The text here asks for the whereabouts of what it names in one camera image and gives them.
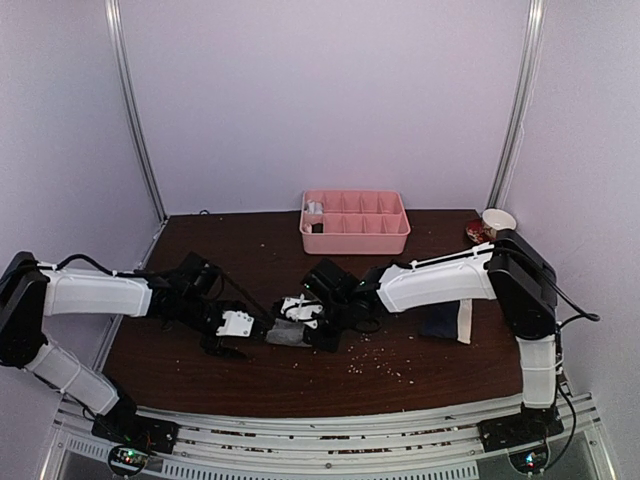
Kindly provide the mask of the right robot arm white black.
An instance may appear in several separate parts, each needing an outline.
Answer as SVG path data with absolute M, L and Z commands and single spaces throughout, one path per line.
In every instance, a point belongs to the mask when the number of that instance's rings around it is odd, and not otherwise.
M 543 442 L 563 432 L 556 408 L 558 327 L 554 269 L 517 232 L 502 230 L 492 242 L 429 260 L 391 262 L 358 279 L 329 259 L 302 284 L 323 308 L 303 340 L 334 352 L 341 335 L 380 311 L 464 300 L 495 300 L 520 352 L 522 401 L 517 414 L 484 420 L 478 429 L 485 451 Z

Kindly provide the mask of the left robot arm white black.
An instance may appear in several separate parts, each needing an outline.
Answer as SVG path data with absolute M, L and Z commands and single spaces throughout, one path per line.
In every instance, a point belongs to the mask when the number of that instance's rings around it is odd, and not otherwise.
M 177 424 L 139 415 L 121 386 L 47 337 L 43 319 L 100 314 L 177 321 L 201 334 L 206 353 L 228 358 L 241 354 L 223 346 L 223 338 L 262 338 L 273 319 L 242 287 L 236 289 L 242 301 L 210 297 L 214 284 L 234 282 L 195 253 L 161 272 L 110 270 L 87 255 L 80 258 L 91 267 L 72 269 L 69 259 L 43 263 L 30 252 L 15 255 L 1 278 L 1 363 L 27 370 L 75 400 L 90 415 L 93 435 L 147 454 L 170 453 Z

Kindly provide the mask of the navy and cream underwear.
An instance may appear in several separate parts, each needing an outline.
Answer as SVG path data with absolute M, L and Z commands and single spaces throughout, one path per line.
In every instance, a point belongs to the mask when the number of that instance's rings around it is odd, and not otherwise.
M 464 299 L 428 305 L 419 334 L 423 337 L 471 343 L 472 300 Z

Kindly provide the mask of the grey boxer briefs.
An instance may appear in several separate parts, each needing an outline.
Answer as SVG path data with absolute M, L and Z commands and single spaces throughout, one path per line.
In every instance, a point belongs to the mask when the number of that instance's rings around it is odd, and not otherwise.
M 271 345 L 310 348 L 311 345 L 304 340 L 305 328 L 304 323 L 277 319 L 266 333 L 265 341 Z

